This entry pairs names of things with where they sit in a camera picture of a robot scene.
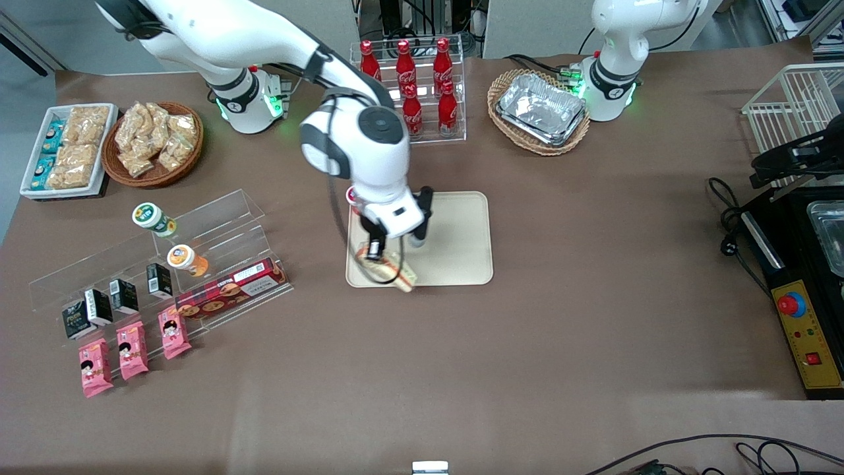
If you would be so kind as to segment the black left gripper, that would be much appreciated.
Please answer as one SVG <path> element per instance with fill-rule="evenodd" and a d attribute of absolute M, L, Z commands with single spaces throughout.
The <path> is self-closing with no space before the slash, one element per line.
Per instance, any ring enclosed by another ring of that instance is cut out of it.
<path fill-rule="evenodd" d="M 791 175 L 811 175 L 816 179 L 842 175 L 843 131 L 826 129 L 789 143 L 787 148 L 772 148 L 752 160 L 750 176 L 753 189 L 761 189 Z"/>

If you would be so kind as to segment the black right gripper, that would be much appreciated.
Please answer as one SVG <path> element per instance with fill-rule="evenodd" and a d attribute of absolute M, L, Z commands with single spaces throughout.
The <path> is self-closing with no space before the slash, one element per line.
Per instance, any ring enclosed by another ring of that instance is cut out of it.
<path fill-rule="evenodd" d="M 361 218 L 361 226 L 368 233 L 367 262 L 382 263 L 388 234 L 379 220 L 373 222 L 368 218 Z"/>

